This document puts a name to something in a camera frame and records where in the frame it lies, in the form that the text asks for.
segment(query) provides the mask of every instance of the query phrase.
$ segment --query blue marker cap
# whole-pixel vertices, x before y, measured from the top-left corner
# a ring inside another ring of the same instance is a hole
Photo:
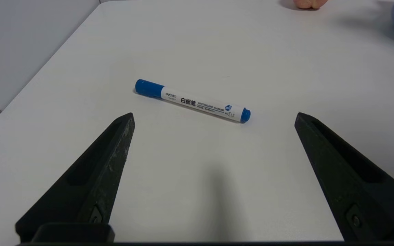
[[[246,123],[250,119],[250,110],[244,108],[241,114],[241,123]]]
[[[156,84],[147,80],[138,79],[135,84],[135,90],[138,94],[147,97],[161,97],[162,88],[165,87],[161,84]]]

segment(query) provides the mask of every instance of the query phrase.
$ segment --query white table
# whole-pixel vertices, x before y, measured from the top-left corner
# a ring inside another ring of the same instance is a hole
[[[290,2],[101,4],[0,114],[0,245],[128,112],[116,241],[342,240],[294,120],[319,118],[394,177],[391,3]],[[137,95],[139,78],[234,101],[250,121]]]

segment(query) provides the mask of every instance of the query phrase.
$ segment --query whiteboard marker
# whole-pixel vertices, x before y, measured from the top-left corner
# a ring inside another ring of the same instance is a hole
[[[135,90],[138,94],[144,96],[162,98],[241,123],[245,123],[250,119],[250,110],[244,107],[180,92],[150,81],[139,79],[136,81]]]

